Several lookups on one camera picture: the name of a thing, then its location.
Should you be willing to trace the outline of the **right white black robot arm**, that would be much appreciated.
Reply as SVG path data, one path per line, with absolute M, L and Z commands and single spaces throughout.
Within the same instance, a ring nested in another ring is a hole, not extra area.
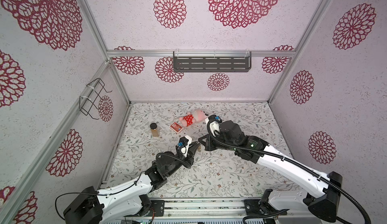
M 290 210 L 307 210 L 322 221 L 345 224 L 346 220 L 338 217 L 342 196 L 359 210 L 366 224 L 371 223 L 364 207 L 342 189 L 343 178 L 340 174 L 311 169 L 263 139 L 245 135 L 240 126 L 232 121 L 222 121 L 219 116 L 212 115 L 205 122 L 208 134 L 199 141 L 206 151 L 233 151 L 237 157 L 274 170 L 300 187 L 299 191 L 286 193 L 267 189 L 259 200 L 259 214 L 244 217 L 243 223 L 251 219 L 277 218 Z

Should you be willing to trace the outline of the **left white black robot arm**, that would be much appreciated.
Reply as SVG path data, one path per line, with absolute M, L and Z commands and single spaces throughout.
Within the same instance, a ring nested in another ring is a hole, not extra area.
M 158 153 L 151 167 L 130 181 L 99 190 L 90 186 L 77 192 L 59 217 L 67 224 L 106 224 L 125 216 L 146 215 L 152 205 L 149 193 L 165 185 L 168 177 L 181 167 L 190 169 L 199 146 L 196 141 L 179 142 L 176 153 Z

